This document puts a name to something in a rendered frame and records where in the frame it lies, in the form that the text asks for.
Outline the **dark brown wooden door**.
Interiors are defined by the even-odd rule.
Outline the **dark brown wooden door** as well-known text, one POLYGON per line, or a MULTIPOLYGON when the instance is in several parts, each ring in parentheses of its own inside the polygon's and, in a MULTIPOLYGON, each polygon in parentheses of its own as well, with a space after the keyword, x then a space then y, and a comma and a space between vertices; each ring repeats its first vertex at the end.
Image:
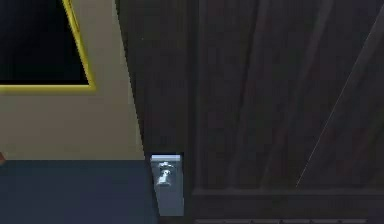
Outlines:
POLYGON ((384 0, 116 0, 156 224, 384 224, 384 0))

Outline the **yellow framed dark picture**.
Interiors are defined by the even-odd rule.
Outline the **yellow framed dark picture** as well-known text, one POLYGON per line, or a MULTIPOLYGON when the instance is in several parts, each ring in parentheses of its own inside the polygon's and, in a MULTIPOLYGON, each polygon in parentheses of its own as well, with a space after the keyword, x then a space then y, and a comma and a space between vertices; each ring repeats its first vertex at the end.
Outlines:
POLYGON ((0 0, 0 91, 95 88, 73 0, 0 0))

